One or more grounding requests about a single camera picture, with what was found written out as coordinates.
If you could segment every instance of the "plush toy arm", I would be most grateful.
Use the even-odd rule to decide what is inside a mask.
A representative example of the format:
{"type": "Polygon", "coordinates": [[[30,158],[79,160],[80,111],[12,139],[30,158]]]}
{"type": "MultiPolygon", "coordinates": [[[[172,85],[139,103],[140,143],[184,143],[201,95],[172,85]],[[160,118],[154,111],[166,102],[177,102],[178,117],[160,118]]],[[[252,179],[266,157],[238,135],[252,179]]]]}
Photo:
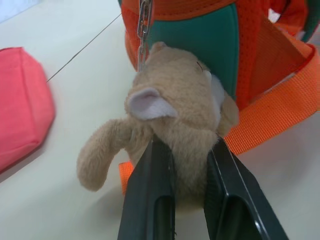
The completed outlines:
{"type": "Polygon", "coordinates": [[[81,185],[91,191],[105,183],[115,155],[127,146],[132,126],[127,119],[110,120],[88,139],[77,159],[77,176],[81,185]]]}
{"type": "Polygon", "coordinates": [[[239,109],[235,101],[224,92],[224,101],[221,106],[221,119],[217,128],[217,133],[225,137],[231,128],[239,123],[239,109]]]}

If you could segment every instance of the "clip jaw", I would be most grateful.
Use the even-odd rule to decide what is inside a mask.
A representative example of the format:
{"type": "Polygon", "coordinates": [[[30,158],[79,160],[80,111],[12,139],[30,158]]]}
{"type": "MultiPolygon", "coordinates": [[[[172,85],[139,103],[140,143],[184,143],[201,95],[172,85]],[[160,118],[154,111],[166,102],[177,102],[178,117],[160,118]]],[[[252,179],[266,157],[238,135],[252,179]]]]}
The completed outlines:
{"type": "MultiPolygon", "coordinates": [[[[129,178],[118,240],[175,239],[175,176],[170,148],[154,136],[129,178]]],[[[207,157],[204,215],[210,240],[289,240],[222,138],[207,157]]]]}

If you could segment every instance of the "red fabric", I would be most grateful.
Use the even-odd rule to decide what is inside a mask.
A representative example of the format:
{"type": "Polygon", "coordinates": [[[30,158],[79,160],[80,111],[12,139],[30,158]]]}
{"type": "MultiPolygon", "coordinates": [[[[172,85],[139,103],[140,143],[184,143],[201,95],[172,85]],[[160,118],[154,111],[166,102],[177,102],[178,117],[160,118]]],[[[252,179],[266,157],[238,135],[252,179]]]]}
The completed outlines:
{"type": "Polygon", "coordinates": [[[42,143],[54,116],[41,65],[23,48],[0,50],[0,171],[42,143]]]}

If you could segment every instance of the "plush toy head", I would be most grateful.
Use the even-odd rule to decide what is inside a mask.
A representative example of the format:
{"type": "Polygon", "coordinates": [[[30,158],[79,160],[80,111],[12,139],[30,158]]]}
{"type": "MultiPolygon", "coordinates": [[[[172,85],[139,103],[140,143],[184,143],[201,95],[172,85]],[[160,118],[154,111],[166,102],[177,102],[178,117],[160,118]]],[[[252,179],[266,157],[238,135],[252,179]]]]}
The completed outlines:
{"type": "Polygon", "coordinates": [[[201,205],[208,152],[217,134],[223,137],[238,123],[238,108],[219,80],[192,53],[158,42],[124,105],[127,118],[110,120],[82,148],[77,162],[81,184],[101,188],[122,148],[136,165],[156,134],[174,155],[177,200],[201,205]]]}

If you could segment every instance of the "plush toy body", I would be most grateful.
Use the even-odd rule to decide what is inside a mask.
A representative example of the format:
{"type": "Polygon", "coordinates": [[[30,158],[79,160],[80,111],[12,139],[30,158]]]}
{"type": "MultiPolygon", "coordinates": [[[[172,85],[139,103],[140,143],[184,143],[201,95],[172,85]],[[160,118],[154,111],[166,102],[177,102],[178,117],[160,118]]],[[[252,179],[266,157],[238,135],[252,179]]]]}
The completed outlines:
{"type": "Polygon", "coordinates": [[[158,42],[124,105],[127,118],[108,121],[82,148],[81,184],[92,191],[101,188],[122,148],[135,166],[156,134],[174,156],[177,211],[203,207],[208,152],[239,120],[219,80],[190,52],[158,42]]]}

